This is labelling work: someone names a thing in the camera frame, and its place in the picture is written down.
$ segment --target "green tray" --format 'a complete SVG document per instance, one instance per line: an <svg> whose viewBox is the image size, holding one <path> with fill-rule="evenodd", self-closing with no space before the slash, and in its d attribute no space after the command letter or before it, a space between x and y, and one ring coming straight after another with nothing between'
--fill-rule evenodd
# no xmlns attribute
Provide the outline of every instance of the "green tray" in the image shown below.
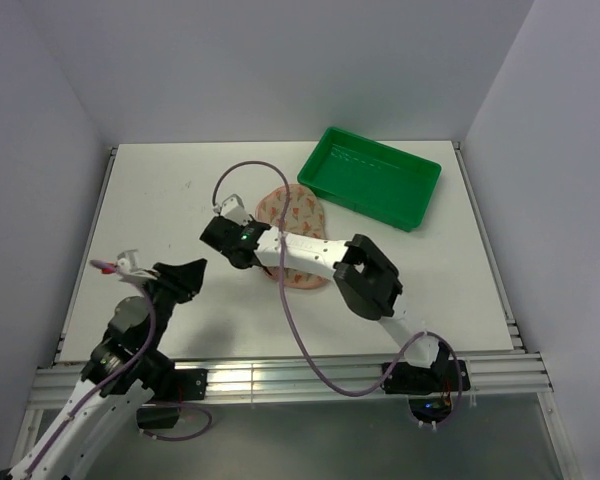
<svg viewBox="0 0 600 480"><path fill-rule="evenodd" d="M320 198L409 231L422 223L441 170L424 158L329 128L298 182Z"/></svg>

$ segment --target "wall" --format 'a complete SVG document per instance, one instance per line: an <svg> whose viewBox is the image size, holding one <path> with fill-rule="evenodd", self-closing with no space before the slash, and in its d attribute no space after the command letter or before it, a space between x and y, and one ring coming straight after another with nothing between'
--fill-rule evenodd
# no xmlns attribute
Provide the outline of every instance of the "wall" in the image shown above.
<svg viewBox="0 0 600 480"><path fill-rule="evenodd" d="M0 0L0 468L55 350L105 160L21 5Z"/></svg>
<svg viewBox="0 0 600 480"><path fill-rule="evenodd" d="M536 0L464 152L524 338L600 478L600 0Z"/></svg>
<svg viewBox="0 0 600 480"><path fill-rule="evenodd" d="M532 0L22 0L112 143L462 139Z"/></svg>

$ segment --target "oven mitt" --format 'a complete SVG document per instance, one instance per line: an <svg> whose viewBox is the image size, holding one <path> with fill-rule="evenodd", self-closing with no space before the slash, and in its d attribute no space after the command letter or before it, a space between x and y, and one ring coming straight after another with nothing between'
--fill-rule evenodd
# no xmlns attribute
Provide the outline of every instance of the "oven mitt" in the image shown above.
<svg viewBox="0 0 600 480"><path fill-rule="evenodd" d="M305 237L326 239L324 231L324 210L318 198L304 185L291 184L291 201L285 216L284 230ZM280 187L263 198L256 207L256 219L270 225L280 225L280 213L284 206L286 190ZM268 267L269 278L278 281L279 268ZM284 269L284 284L291 288L317 288L326 280L311 273L299 272L293 268Z"/></svg>

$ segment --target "metal bar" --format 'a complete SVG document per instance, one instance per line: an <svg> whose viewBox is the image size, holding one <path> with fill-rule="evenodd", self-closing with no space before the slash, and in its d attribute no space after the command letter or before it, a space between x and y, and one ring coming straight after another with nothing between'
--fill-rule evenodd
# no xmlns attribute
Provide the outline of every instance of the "metal bar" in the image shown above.
<svg viewBox="0 0 600 480"><path fill-rule="evenodd" d="M489 237L487 235L487 230L484 226L484 222L482 221L482 215L480 214L480 208L478 208L478 201L476 200L476 196L473 193L473 188L471 187L471 182L469 181L469 175L467 173L467 168L464 164L464 159L462 158L462 151L460 148L455 148L456 158L458 159L458 165L460 166L460 173L462 174L462 178L464 179L465 187L467 188L467 193L469 194L469 201L471 202L471 206L473 207L473 213L476 217L476 222L478 223L478 230L480 231L480 236L482 237L482 243L484 245L484 250L487 254L487 258L489 259L489 264L491 265L491 273L493 274L493 280L496 282L496 287L498 289L498 294L500 295L500 302L502 303L502 309L504 310L507 318L514 319L513 312L511 311L511 305L509 304L509 299L507 298L507 293L504 290L504 284L502 283L502 277L500 276L500 270L498 270L498 264L496 263L496 258L493 255L493 249L491 248L491 244L489 243Z"/></svg>
<svg viewBox="0 0 600 480"><path fill-rule="evenodd" d="M540 402L544 421L547 424L547 431L549 432L553 449L556 452L562 478L565 480L581 480L583 478L582 472L569 441L567 431L558 414L553 392L538 393L538 401Z"/></svg>
<svg viewBox="0 0 600 480"><path fill-rule="evenodd" d="M100 195L98 196L98 203L96 204L96 211L93 215L93 220L91 222L91 228L89 229L89 236L87 237L87 243L84 247L84 253L82 254L82 260L80 261L80 268L78 269L78 275L76 276L76 283L73 286L73 291L71 292L71 300L69 301L69 307L67 308L67 314L64 319L64 325L62 326L62 338L60 340L59 350L62 350L62 343L64 340L64 336L69 329L69 322L71 320L71 314L73 313L73 307L76 303L76 297L78 296L78 289L80 288L80 281L82 280L82 274L84 273L85 266L87 265L87 260L89 257L89 249L91 248L91 242L93 241L93 235L96 231L96 225L98 223L98 217L100 216L100 210L102 209L102 203L104 202L104 194L107 191L107 185L109 184L109 177L111 176L111 171L113 170L113 163L116 159L116 154L118 153L118 148L114 147L111 149L111 153L109 155L109 163L107 164L107 170L104 174L104 180L102 181L102 188L100 188Z"/></svg>
<svg viewBox="0 0 600 480"><path fill-rule="evenodd" d="M336 383L349 389L367 387L381 375L389 357L320 358L317 363ZM464 357L470 366L476 394L551 391L542 357L538 354L476 355ZM209 370L204 403L267 403L343 399L332 392L303 358L179 362L176 368ZM29 409L61 408L78 379L80 365L56 365L39 370L29 397ZM370 398L383 397L382 391Z"/></svg>
<svg viewBox="0 0 600 480"><path fill-rule="evenodd" d="M43 410L26 410L20 425L20 432L16 439L16 445L11 455L10 465L15 465L29 452L36 444L38 430L42 421Z"/></svg>

